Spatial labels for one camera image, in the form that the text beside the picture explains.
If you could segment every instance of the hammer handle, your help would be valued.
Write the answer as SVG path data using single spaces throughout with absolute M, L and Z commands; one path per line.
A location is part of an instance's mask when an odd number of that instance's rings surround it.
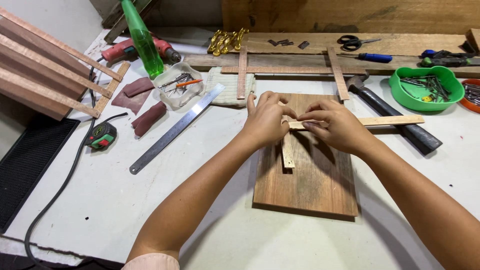
M 362 87 L 357 91 L 353 91 L 367 102 L 375 111 L 382 116 L 398 116 L 403 115 L 386 103 L 383 99 L 373 93 L 370 89 Z M 410 142 L 423 154 L 427 155 L 435 151 L 443 143 L 435 138 L 432 134 L 416 124 L 396 125 L 398 130 L 403 132 Z

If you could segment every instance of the orange pencil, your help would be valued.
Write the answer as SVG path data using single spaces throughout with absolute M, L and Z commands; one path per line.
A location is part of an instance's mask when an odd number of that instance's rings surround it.
M 203 81 L 202 79 L 198 79 L 198 80 L 193 80 L 193 81 L 189 81 L 189 82 L 186 82 L 186 83 L 181 83 L 181 84 L 177 84 L 177 87 L 181 87 L 181 86 L 187 86 L 187 85 L 191 85 L 191 84 L 196 84 L 196 83 L 199 83 Z

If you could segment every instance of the scissors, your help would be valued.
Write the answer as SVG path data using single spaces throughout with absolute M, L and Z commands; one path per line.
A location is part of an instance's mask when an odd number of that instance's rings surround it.
M 380 41 L 382 40 L 381 38 L 374 38 L 374 39 L 366 39 L 366 40 L 360 40 L 358 37 L 354 35 L 344 35 L 341 36 L 338 42 L 340 44 L 343 44 L 343 49 L 347 51 L 355 51 L 360 49 L 361 45 L 363 43 L 370 43 L 370 42 L 375 42 L 375 41 Z

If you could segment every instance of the red drill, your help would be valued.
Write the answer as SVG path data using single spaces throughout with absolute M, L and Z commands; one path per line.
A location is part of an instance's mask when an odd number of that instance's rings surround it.
M 167 58 L 174 63 L 180 62 L 180 54 L 176 50 L 174 50 L 168 42 L 162 39 L 158 39 L 156 37 L 153 37 L 153 42 L 155 43 L 155 47 L 158 50 L 160 57 Z M 112 62 L 115 59 L 118 59 L 124 55 L 130 55 L 136 52 L 137 50 L 135 50 L 135 47 L 133 46 L 133 40 L 129 38 L 103 51 L 102 56 L 108 62 Z

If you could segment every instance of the hammer head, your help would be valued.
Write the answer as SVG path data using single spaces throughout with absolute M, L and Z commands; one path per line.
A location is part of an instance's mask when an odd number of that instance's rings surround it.
M 356 91 L 358 91 L 358 89 L 365 86 L 365 84 L 363 84 L 363 81 L 368 79 L 369 76 L 370 74 L 368 72 L 362 76 L 360 75 L 352 76 L 345 82 L 345 84 L 347 85 L 347 89 L 355 93 Z

